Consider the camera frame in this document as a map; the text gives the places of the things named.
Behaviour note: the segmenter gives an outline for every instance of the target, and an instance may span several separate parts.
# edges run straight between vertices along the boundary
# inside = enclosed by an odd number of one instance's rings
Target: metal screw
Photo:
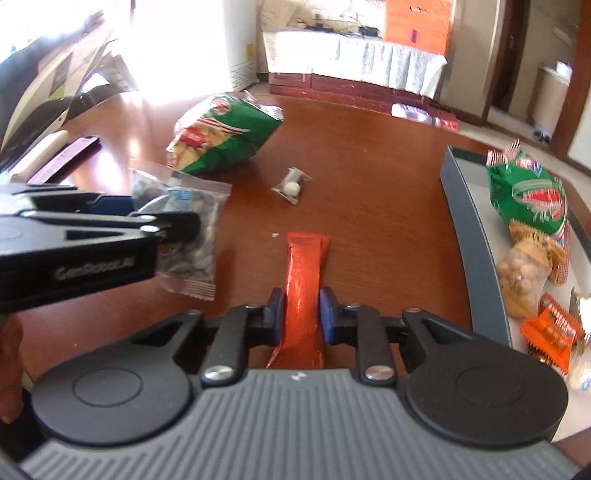
[[[203,376],[212,382],[223,382],[234,374],[234,369],[227,365],[215,365],[209,367],[203,373]]]
[[[158,233],[160,231],[160,228],[155,225],[142,225],[139,229],[146,233]]]
[[[290,378],[296,382],[301,382],[302,380],[308,378],[308,375],[306,375],[304,372],[298,372],[296,374],[291,374]]]
[[[390,380],[394,370],[386,365],[372,365],[365,371],[365,376],[370,380]]]

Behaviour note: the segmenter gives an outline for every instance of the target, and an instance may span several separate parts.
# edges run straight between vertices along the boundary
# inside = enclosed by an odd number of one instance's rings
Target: orange snack package
[[[536,319],[522,323],[521,334],[532,347],[546,354],[565,374],[569,372],[574,337],[568,337],[554,323],[550,308],[545,309]]]
[[[562,330],[569,338],[573,338],[573,343],[577,342],[584,334],[584,330],[576,318],[560,306],[560,303],[549,293],[544,293],[540,298],[540,313],[545,309],[550,309],[550,317],[554,324]]]
[[[330,237],[317,233],[288,233],[287,307],[281,344],[267,368],[324,368],[324,337],[318,318],[320,273]]]

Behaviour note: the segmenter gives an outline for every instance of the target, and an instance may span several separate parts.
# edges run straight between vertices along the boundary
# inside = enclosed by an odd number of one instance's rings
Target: red package
[[[318,318],[320,273],[330,245],[328,235],[288,233],[287,307],[281,344],[267,368],[324,368],[324,337]]]

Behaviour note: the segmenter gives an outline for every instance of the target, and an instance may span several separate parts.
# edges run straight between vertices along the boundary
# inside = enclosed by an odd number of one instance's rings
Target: doorway
[[[498,82],[494,90],[492,105],[505,112],[509,111],[521,57],[525,46],[531,0],[506,0],[505,25],[499,55]]]

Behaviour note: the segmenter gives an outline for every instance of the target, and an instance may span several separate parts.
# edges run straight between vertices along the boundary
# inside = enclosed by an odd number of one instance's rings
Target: phone
[[[95,135],[87,135],[74,140],[47,162],[27,183],[42,184],[52,182],[67,166],[81,160],[99,146],[100,138]]]

